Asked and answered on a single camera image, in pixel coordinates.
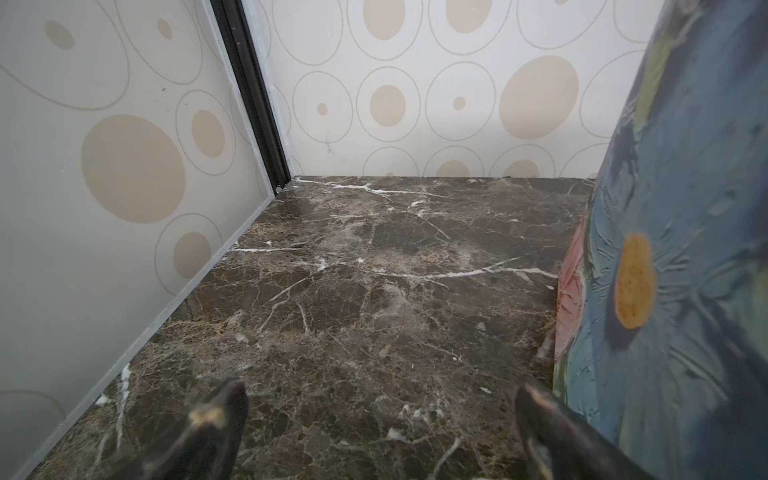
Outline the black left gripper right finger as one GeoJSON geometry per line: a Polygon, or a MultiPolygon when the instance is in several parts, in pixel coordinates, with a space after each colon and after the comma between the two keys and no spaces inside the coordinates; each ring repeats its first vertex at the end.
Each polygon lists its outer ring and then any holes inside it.
{"type": "Polygon", "coordinates": [[[531,479],[651,477],[540,382],[519,385],[515,415],[531,479]]]}

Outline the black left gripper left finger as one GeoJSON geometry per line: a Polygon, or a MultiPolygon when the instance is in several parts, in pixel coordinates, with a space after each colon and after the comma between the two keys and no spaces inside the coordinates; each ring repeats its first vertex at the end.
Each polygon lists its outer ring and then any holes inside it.
{"type": "Polygon", "coordinates": [[[245,382],[227,379],[108,477],[227,480],[234,469],[248,408],[245,382]]]}

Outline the floral paper bag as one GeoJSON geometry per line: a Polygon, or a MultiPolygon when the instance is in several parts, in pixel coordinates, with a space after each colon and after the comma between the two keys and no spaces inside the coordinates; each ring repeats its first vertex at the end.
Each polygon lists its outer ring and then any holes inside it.
{"type": "Polygon", "coordinates": [[[557,393],[658,479],[765,478],[765,2],[664,3],[583,240],[557,393]]]}

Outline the black corner frame post left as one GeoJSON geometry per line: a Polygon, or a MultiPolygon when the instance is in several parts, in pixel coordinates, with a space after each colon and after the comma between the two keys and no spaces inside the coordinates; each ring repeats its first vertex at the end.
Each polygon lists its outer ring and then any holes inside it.
{"type": "Polygon", "coordinates": [[[245,124],[255,135],[270,186],[277,194],[290,182],[291,174],[245,4],[236,0],[210,4],[245,107],[245,124]]]}

